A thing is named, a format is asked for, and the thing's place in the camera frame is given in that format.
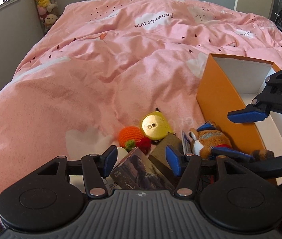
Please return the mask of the orange crochet toy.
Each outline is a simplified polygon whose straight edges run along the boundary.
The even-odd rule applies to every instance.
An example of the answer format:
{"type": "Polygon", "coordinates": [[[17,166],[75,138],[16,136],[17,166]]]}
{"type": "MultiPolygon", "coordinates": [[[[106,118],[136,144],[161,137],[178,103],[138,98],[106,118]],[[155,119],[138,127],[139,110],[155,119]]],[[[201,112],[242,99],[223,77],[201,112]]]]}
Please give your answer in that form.
{"type": "Polygon", "coordinates": [[[136,126],[124,127],[119,132],[118,142],[127,152],[138,147],[146,155],[151,149],[151,140],[136,126]]]}

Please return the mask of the yellow tape measure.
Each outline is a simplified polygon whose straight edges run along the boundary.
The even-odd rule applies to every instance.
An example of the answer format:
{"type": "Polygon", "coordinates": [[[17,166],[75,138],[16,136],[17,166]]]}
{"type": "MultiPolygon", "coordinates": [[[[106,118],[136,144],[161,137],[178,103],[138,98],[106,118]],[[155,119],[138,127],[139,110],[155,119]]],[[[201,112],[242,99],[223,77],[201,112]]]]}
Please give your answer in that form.
{"type": "Polygon", "coordinates": [[[168,134],[174,133],[167,119],[157,107],[155,111],[144,116],[140,123],[140,129],[151,141],[160,141],[168,134]]]}

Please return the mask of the blue card pack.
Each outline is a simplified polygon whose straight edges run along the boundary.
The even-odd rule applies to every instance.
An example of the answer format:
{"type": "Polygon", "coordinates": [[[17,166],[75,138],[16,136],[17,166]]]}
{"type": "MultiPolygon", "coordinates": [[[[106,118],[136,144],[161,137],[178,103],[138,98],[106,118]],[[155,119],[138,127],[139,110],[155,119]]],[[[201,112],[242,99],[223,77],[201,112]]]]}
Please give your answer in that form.
{"type": "Polygon", "coordinates": [[[183,154],[192,154],[191,141],[184,131],[181,131],[183,154]]]}

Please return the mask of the fox plush toy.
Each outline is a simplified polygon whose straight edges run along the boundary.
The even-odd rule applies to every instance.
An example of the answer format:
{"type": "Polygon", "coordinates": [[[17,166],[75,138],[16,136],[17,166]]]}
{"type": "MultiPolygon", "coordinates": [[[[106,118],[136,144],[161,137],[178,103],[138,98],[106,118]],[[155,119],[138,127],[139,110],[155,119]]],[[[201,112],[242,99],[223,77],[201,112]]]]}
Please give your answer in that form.
{"type": "MultiPolygon", "coordinates": [[[[212,147],[227,147],[233,150],[230,139],[219,129],[215,123],[207,121],[197,129],[191,128],[189,136],[192,139],[191,148],[192,153],[207,160],[211,155],[212,147]]],[[[245,154],[249,154],[255,158],[255,162],[268,160],[274,157],[272,151],[266,149],[254,150],[252,153],[236,150],[245,154]]]]}

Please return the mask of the dark picture book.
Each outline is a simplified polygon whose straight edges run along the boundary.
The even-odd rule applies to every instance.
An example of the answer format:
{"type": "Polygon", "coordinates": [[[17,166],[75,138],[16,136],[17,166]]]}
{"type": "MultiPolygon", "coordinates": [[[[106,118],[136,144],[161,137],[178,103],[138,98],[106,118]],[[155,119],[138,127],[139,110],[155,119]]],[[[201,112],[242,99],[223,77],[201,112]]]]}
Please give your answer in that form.
{"type": "Polygon", "coordinates": [[[110,177],[122,189],[174,190],[174,185],[135,147],[111,171],[110,177]]]}

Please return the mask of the orange cardboard box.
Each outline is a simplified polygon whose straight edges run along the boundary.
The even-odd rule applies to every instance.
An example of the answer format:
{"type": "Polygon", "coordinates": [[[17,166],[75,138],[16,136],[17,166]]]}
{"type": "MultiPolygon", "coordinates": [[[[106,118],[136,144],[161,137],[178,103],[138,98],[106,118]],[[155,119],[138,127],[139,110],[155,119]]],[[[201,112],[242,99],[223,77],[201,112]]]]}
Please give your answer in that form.
{"type": "Polygon", "coordinates": [[[244,82],[250,84],[267,69],[280,70],[273,62],[255,58],[221,54],[208,56],[196,99],[204,119],[215,122],[236,150],[252,153],[266,149],[255,123],[233,123],[227,114],[246,106],[240,95],[240,85],[244,82]]]}

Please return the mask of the pink cloud-print duvet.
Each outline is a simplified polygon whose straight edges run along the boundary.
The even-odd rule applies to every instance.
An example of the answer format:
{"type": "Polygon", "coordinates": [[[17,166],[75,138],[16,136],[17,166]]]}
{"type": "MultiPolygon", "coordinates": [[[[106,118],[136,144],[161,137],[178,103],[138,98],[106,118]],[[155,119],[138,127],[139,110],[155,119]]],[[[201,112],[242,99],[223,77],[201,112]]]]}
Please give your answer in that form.
{"type": "Polygon", "coordinates": [[[204,119],[210,53],[282,68],[273,22],[197,0],[73,3],[0,91],[0,193],[52,158],[102,153],[159,108],[176,133],[204,119]]]}

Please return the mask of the clear tube of plush toys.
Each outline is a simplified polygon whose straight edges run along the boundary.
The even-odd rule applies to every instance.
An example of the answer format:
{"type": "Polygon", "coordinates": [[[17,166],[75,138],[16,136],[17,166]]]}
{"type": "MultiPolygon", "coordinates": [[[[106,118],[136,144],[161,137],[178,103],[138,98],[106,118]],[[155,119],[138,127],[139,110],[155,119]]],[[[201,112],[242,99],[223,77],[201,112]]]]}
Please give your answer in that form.
{"type": "Polygon", "coordinates": [[[59,18],[56,0],[35,0],[44,33],[47,33],[59,18]]]}

